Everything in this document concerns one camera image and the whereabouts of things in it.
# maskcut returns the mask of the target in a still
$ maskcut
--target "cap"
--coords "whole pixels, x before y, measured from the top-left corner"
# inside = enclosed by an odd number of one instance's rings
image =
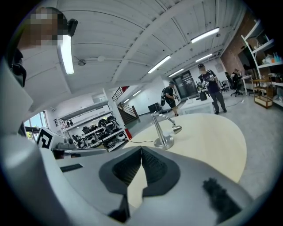
[[[203,68],[204,65],[203,65],[203,64],[199,64],[198,67],[199,67],[199,69],[200,69],[200,68]]]

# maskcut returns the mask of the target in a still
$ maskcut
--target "jeans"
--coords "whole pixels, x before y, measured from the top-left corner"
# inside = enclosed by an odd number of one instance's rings
[[[211,98],[213,99],[213,106],[215,108],[215,111],[219,111],[219,106],[217,104],[217,100],[220,102],[220,105],[222,107],[222,109],[224,110],[225,109],[225,103],[224,103],[224,99],[223,99],[223,96],[220,92],[216,92],[216,93],[213,93],[213,94],[210,94]]]

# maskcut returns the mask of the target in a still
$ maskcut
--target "brick wall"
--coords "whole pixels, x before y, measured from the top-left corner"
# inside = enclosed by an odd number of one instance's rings
[[[229,74],[231,74],[235,68],[237,68],[239,71],[243,71],[244,67],[238,57],[238,54],[243,51],[241,47],[246,46],[241,35],[244,37],[250,32],[250,30],[253,28],[253,26],[256,24],[254,21],[257,19],[251,11],[247,10],[246,14],[244,15],[243,21],[236,32],[233,40],[230,42],[227,49],[224,51],[224,53],[221,56],[221,60]],[[254,38],[248,39],[248,43],[253,48],[256,46],[257,42]],[[261,61],[265,58],[264,53],[258,53],[256,56],[256,60],[258,64],[261,64]],[[269,68],[263,68],[260,70],[260,73],[265,76],[270,73]]]

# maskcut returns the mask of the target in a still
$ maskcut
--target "doorway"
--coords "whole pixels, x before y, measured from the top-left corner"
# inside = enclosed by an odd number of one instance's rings
[[[181,99],[188,97],[194,98],[198,96],[198,90],[190,71],[186,71],[176,78],[173,78],[173,81],[176,84],[176,88],[180,94]]]

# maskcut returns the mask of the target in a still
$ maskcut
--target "pipe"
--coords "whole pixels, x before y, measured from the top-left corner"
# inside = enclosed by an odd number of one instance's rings
[[[159,114],[159,113],[153,113],[152,116],[160,116],[160,117],[166,118],[166,119],[168,119],[170,122],[172,122],[173,125],[176,125],[175,121],[172,120],[171,118],[169,118],[169,117],[166,116],[166,115],[162,115],[162,114]]]

